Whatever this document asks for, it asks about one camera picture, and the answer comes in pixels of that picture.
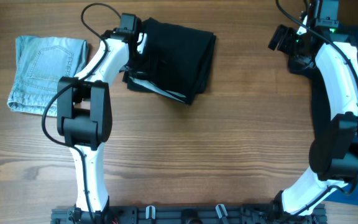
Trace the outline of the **black shorts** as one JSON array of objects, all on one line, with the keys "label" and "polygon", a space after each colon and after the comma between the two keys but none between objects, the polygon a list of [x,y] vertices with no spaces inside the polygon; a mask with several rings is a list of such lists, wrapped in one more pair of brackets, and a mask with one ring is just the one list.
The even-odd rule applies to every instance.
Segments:
[{"label": "black shorts", "polygon": [[206,89],[216,36],[153,18],[142,23],[141,32],[147,39],[139,64],[124,73],[127,88],[192,104]]}]

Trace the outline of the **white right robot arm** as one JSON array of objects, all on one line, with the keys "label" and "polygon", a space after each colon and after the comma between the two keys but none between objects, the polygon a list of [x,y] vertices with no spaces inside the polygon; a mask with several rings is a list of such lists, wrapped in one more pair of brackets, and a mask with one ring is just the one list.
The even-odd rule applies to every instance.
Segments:
[{"label": "white right robot arm", "polygon": [[289,70],[312,82],[309,166],[269,211],[273,219],[304,217],[330,194],[350,195],[358,187],[358,28],[280,25],[268,46],[287,54]]}]

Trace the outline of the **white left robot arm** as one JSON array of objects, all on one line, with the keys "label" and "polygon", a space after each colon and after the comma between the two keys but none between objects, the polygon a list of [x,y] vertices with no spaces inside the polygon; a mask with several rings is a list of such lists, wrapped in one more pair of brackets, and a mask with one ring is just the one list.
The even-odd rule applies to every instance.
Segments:
[{"label": "white left robot arm", "polygon": [[58,82],[57,129],[73,156],[75,210],[91,219],[108,209],[103,152],[112,130],[109,87],[130,61],[144,53],[147,34],[108,31],[99,49],[74,77]]}]

